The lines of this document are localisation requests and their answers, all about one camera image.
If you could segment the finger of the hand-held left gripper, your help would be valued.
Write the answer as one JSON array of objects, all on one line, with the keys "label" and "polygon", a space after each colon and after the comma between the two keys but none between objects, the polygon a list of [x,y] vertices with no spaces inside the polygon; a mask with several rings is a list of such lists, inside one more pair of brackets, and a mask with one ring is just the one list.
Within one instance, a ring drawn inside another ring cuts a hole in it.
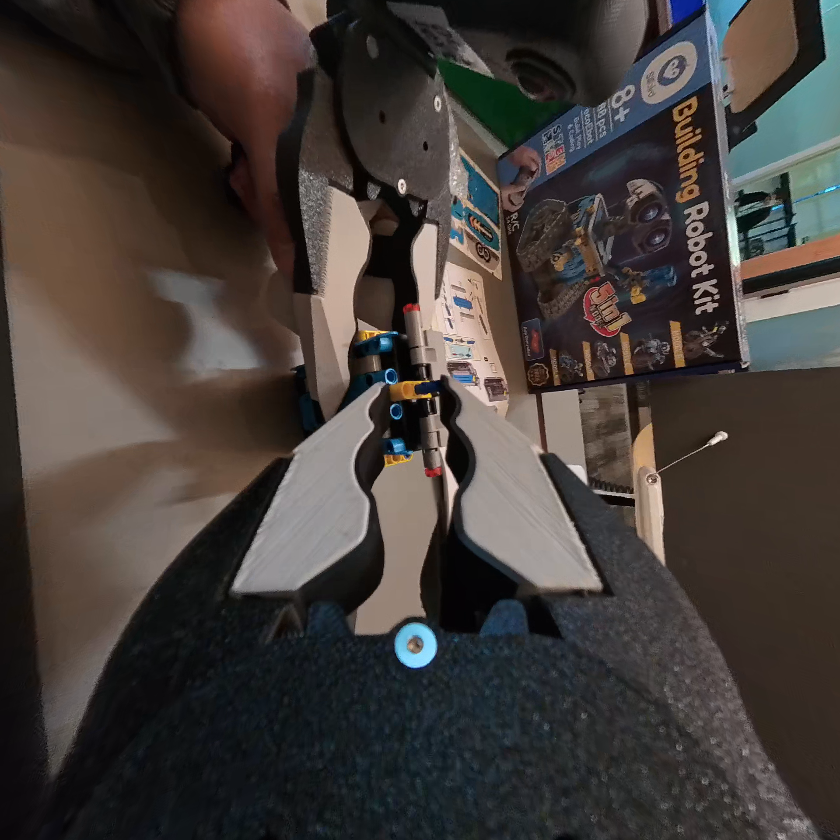
[{"label": "finger of the hand-held left gripper", "polygon": [[392,236],[392,283],[395,315],[417,305],[422,317],[432,317],[439,291],[438,226],[410,213],[400,219]]},{"label": "finger of the hand-held left gripper", "polygon": [[322,288],[292,295],[309,391],[326,421],[339,411],[350,386],[350,345],[357,333],[354,293],[371,253],[370,227],[356,200],[339,189],[328,189],[327,197]]}]

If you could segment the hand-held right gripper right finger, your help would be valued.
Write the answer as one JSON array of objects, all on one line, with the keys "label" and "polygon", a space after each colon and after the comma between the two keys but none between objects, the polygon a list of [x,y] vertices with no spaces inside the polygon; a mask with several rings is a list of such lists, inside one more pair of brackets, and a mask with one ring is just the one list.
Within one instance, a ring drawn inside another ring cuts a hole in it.
[{"label": "hand-held right gripper right finger", "polygon": [[441,379],[441,414],[460,543],[524,594],[601,593],[539,448],[450,377]]}]

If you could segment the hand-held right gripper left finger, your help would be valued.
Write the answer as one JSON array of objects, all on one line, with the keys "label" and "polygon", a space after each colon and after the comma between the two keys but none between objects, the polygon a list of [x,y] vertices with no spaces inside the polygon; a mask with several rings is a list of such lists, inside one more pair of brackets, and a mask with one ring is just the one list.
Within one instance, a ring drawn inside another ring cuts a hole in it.
[{"label": "hand-held right gripper left finger", "polygon": [[231,586],[234,595],[368,599],[384,543],[371,489],[389,395],[376,383],[296,447]]}]

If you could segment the grey blue toy brick model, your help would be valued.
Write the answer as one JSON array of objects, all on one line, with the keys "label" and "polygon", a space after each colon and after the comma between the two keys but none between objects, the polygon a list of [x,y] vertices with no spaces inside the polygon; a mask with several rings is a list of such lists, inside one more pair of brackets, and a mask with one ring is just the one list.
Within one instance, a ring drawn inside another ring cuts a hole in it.
[{"label": "grey blue toy brick model", "polygon": [[356,333],[350,344],[350,383],[339,408],[374,385],[384,385],[390,400],[390,420],[381,440],[385,466],[421,454],[426,477],[436,479],[444,473],[445,456],[436,355],[422,328],[420,307],[407,304],[402,315],[403,331],[368,328]]}]

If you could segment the person's left forearm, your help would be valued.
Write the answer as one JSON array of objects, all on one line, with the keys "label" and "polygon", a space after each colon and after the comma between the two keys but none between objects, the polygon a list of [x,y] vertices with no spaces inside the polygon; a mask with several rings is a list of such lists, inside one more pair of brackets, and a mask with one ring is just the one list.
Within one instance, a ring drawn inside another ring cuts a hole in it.
[{"label": "person's left forearm", "polygon": [[178,1],[13,1],[52,35],[124,69],[156,66],[180,75]]}]

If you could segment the person's left hand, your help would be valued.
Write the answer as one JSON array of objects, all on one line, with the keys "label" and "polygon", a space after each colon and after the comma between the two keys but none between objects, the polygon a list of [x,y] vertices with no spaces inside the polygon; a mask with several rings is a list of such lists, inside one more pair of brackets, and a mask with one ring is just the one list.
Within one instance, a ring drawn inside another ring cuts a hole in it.
[{"label": "person's left hand", "polygon": [[308,31],[277,1],[184,1],[176,32],[185,86],[201,113],[239,151],[227,176],[290,276],[294,244],[277,185],[277,140],[310,65]]}]

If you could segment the blue sticker sheet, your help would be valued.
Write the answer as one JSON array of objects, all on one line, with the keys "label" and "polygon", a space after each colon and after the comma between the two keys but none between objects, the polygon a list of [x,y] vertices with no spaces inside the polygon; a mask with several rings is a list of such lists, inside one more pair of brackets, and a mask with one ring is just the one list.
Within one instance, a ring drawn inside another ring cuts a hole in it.
[{"label": "blue sticker sheet", "polygon": [[450,244],[501,280],[500,193],[466,152],[458,153],[465,181],[451,206]]}]

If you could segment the open instruction booklet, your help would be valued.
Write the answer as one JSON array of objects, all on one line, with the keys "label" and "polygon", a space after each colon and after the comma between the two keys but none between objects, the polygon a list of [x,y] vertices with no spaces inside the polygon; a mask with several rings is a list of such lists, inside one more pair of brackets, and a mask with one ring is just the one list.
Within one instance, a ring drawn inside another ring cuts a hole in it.
[{"label": "open instruction booklet", "polygon": [[508,381],[491,330],[483,277],[447,263],[433,328],[442,334],[447,375],[504,417]]}]

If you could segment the dark printed toy set box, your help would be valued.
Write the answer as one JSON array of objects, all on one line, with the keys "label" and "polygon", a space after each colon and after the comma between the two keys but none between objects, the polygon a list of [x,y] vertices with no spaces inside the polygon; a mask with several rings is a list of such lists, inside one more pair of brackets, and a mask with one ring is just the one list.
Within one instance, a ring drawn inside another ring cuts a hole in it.
[{"label": "dark printed toy set box", "polygon": [[531,394],[749,367],[727,134],[702,7],[498,159]]}]

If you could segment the tan black-framed panel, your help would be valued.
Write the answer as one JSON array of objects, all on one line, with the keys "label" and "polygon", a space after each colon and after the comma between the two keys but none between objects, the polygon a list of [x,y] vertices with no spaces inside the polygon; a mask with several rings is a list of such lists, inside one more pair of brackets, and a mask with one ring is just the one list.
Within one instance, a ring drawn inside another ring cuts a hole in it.
[{"label": "tan black-framed panel", "polygon": [[819,1],[748,1],[721,45],[728,148],[757,132],[758,119],[824,62]]}]

